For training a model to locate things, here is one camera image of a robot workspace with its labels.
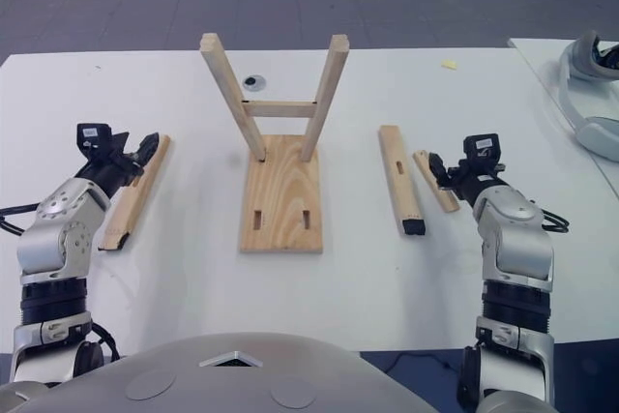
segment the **yellow sticky note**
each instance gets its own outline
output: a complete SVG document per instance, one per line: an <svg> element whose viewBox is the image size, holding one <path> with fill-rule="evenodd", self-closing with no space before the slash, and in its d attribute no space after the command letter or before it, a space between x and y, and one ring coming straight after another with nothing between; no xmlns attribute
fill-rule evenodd
<svg viewBox="0 0 619 413"><path fill-rule="evenodd" d="M448 68L449 70L457 70L457 64L454 60L443 60L441 67Z"/></svg>

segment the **rectangular slot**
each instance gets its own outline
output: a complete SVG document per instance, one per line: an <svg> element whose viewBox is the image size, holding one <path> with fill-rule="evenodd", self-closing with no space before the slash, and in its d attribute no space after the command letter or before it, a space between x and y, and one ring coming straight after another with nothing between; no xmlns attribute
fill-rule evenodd
<svg viewBox="0 0 619 413"><path fill-rule="evenodd" d="M303 211L303 227L310 229L310 210Z"/></svg>
<svg viewBox="0 0 619 413"><path fill-rule="evenodd" d="M262 210L254 210L253 211L253 230L260 230L260 226L262 225Z"/></svg>

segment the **wooden stick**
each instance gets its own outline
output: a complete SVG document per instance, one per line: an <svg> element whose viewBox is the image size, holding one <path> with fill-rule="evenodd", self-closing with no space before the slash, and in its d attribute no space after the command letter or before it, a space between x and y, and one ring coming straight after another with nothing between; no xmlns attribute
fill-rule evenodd
<svg viewBox="0 0 619 413"><path fill-rule="evenodd" d="M217 34L210 33L202 36L200 53L208 64L213 78L220 87L223 99L228 104L234 121L238 125L251 151L259 161L266 158L264 141L253 118L243 109L243 92L234 76L228 58L225 56L223 45Z"/></svg>
<svg viewBox="0 0 619 413"><path fill-rule="evenodd" d="M415 163L426 178L426 181L432 189L432 192L434 192L436 200L438 200L438 203L440 203L441 207L443 207L443 211L445 213L451 213L459 210L460 206L454 194L449 191L441 191L440 189L438 189L438 185L436 184L436 178L434 178L434 175L429 170L427 152L425 150L418 150L413 154L413 159L415 160Z"/></svg>
<svg viewBox="0 0 619 413"><path fill-rule="evenodd" d="M426 234L426 223L415 197L413 180L408 170L404 141L397 126L381 126L378 130L380 150L385 163L389 192L400 230L409 236Z"/></svg>
<svg viewBox="0 0 619 413"><path fill-rule="evenodd" d="M350 43L345 34L338 34L331 38L327 61L325 62L325 68L322 70L322 76L320 76L318 92L316 92L316 112L313 118L308 121L306 135L303 140L301 162L309 162L311 160L311 154L316 147L318 137L325 124L331 101L336 94L339 77L346 63L346 58L348 58L349 50Z"/></svg>
<svg viewBox="0 0 619 413"><path fill-rule="evenodd" d="M112 218L107 224L100 251L115 251L123 248L125 241L133 232L148 193L153 187L157 172L162 165L163 158L170 144L167 135L160 135L157 152L144 167L144 174L135 178L130 186L123 189L120 200L114 209Z"/></svg>
<svg viewBox="0 0 619 413"><path fill-rule="evenodd" d="M243 101L243 108L249 116L311 118L316 102Z"/></svg>

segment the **black end cap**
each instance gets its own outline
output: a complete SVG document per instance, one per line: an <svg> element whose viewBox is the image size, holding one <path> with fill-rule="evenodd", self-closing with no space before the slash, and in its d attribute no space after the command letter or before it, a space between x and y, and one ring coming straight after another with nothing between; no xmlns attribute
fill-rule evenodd
<svg viewBox="0 0 619 413"><path fill-rule="evenodd" d="M402 222L404 234L407 236L425 236L426 222L423 220L404 220Z"/></svg>

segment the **wooden base board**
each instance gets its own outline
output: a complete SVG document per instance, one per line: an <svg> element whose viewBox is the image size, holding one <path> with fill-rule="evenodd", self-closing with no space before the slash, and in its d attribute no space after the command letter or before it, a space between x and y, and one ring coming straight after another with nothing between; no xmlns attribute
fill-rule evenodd
<svg viewBox="0 0 619 413"><path fill-rule="evenodd" d="M265 135L266 160L250 156L241 251L322 252L318 155L301 162L303 137Z"/></svg>

